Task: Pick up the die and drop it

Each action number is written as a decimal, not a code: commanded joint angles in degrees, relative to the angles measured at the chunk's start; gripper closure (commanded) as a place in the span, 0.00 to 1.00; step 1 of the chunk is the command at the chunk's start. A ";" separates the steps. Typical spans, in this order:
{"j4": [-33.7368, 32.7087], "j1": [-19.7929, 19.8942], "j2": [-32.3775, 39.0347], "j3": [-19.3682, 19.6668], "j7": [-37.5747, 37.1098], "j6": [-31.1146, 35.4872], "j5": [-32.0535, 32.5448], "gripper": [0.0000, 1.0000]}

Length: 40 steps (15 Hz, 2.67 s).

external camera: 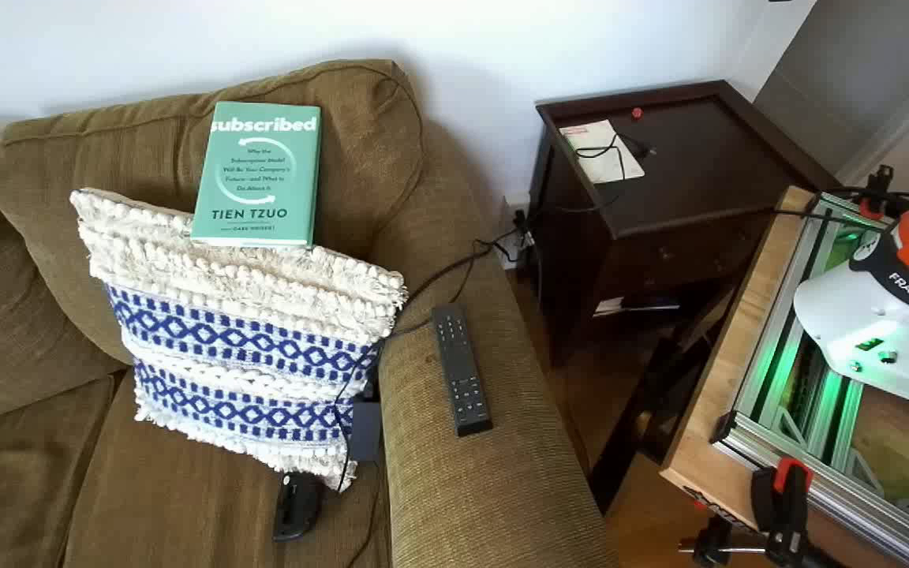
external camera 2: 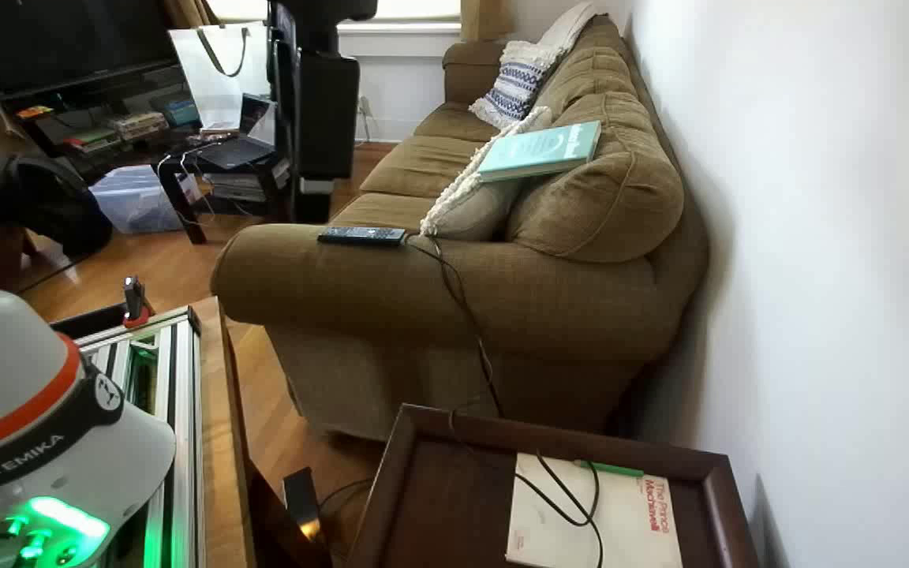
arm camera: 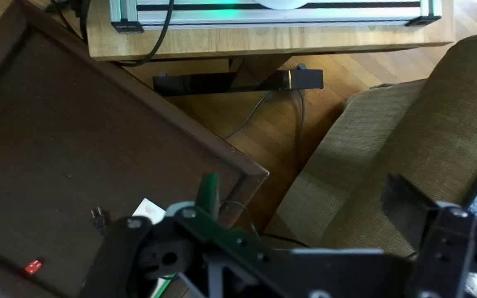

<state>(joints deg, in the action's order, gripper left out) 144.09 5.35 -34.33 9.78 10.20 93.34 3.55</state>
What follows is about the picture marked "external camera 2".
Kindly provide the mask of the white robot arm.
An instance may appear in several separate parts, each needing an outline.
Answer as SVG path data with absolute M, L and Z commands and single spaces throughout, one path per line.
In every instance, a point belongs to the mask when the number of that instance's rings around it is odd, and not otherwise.
M 86 568 L 160 489 L 173 430 L 0 291 L 0 568 Z

